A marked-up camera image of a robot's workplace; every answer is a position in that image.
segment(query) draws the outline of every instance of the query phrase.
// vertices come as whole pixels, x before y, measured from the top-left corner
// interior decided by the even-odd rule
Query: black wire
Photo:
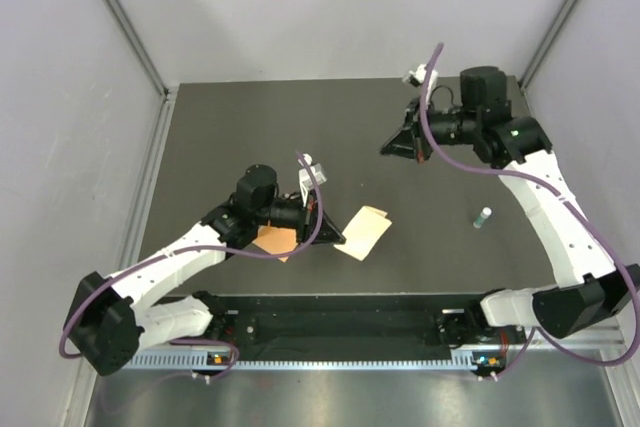
[[[433,89],[433,92],[431,92],[431,98],[433,99],[433,96],[435,95],[435,93],[438,91],[438,89],[445,89],[447,91],[449,91],[449,95],[451,96],[451,107],[453,107],[453,99],[455,97],[455,94],[453,93],[453,90],[451,89],[451,87],[449,87],[448,85],[439,85],[437,86],[435,89]]]

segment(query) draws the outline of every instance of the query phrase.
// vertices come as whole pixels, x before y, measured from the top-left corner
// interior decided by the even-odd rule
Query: white arm segment
[[[564,181],[553,152],[536,152],[525,157],[526,162],[511,162],[504,170],[524,172],[546,180],[556,187],[580,212],[580,206]],[[602,277],[615,270],[611,258],[592,236],[564,207],[561,200],[533,182],[510,176],[500,180],[518,199],[531,225],[547,252],[558,287],[584,283],[585,275]],[[540,325],[533,312],[533,294],[554,286],[537,289],[503,290],[485,297],[482,310],[489,325]]]
[[[198,244],[224,247],[225,244],[218,237],[218,233],[211,227],[198,223],[180,239],[152,256],[167,255],[167,258],[125,277],[113,286],[122,298],[133,299],[131,308],[135,313],[136,323],[145,329],[140,336],[140,349],[204,332],[212,316],[199,300],[187,297],[180,302],[152,306],[189,277],[224,261],[226,257],[226,253],[220,250],[202,250],[180,255],[174,255],[173,252]]]
[[[144,328],[140,335],[138,350],[164,344],[181,337],[196,337],[204,334],[213,319],[207,306],[189,296],[178,302],[151,307],[137,323]]]

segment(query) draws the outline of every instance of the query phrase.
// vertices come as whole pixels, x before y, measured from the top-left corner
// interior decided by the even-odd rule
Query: orange paper
[[[253,244],[269,254],[290,252],[298,245],[295,230],[281,229],[279,227],[262,227]],[[288,258],[280,257],[280,261],[286,262]]]

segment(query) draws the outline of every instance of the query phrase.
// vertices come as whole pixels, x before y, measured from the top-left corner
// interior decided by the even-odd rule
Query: wall
[[[121,0],[169,85],[399,77],[447,44],[443,75],[521,75],[560,0]]]
[[[116,267],[159,97],[101,0],[0,0],[0,425],[57,425],[78,280]]]
[[[529,89],[585,213],[629,263],[640,263],[639,30],[640,0],[581,0]],[[620,321],[630,339],[633,312]]]

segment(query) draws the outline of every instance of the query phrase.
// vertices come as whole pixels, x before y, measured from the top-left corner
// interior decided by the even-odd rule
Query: yellow paper
[[[281,229],[278,227],[262,227],[253,244],[269,254],[290,252],[298,245],[295,230]],[[282,262],[286,262],[287,259],[288,257],[280,257],[280,261]]]
[[[362,207],[342,232],[347,241],[334,247],[360,261],[364,260],[391,226],[386,215],[386,212],[373,207]]]

